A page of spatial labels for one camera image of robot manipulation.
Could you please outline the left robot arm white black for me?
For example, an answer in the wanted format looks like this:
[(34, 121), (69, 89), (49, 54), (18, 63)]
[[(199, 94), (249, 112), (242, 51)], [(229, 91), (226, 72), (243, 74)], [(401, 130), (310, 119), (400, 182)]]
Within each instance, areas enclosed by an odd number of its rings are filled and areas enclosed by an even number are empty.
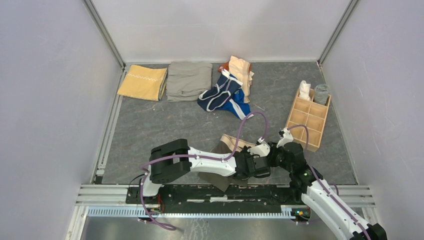
[(189, 172), (215, 174), (236, 180), (267, 177), (271, 173), (267, 161), (270, 151), (267, 143), (222, 154), (198, 150), (189, 146), (183, 138), (168, 142), (151, 150), (145, 166), (146, 177), (137, 196), (145, 204), (151, 204), (156, 200), (161, 186)]

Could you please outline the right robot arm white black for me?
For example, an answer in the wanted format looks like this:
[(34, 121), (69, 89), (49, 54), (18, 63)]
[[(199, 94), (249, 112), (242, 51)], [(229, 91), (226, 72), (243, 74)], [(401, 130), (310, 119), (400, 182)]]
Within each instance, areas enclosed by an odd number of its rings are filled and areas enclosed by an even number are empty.
[(342, 201), (323, 176), (307, 163), (301, 144), (288, 142), (279, 146), (270, 142), (269, 145), (267, 160), (270, 165), (289, 173), (289, 199), (312, 209), (339, 240), (388, 238), (379, 223), (369, 223)]

